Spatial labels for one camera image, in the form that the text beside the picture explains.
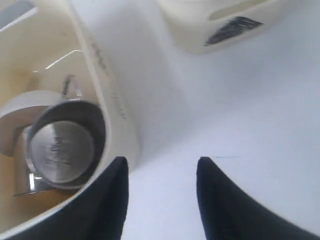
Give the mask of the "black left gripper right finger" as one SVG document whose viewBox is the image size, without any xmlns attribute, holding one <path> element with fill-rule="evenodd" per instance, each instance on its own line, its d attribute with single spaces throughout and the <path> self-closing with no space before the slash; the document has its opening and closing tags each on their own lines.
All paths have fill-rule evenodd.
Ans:
<svg viewBox="0 0 320 240">
<path fill-rule="evenodd" d="M 239 188 L 209 157 L 197 163 L 196 195 L 208 240 L 318 240 Z"/>
</svg>

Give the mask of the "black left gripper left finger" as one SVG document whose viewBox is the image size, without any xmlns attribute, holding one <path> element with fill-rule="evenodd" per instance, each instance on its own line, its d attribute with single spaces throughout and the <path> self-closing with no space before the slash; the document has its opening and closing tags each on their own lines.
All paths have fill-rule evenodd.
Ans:
<svg viewBox="0 0 320 240">
<path fill-rule="evenodd" d="M 129 202 L 127 159 L 116 157 L 79 196 L 16 240 L 119 240 Z"/>
</svg>

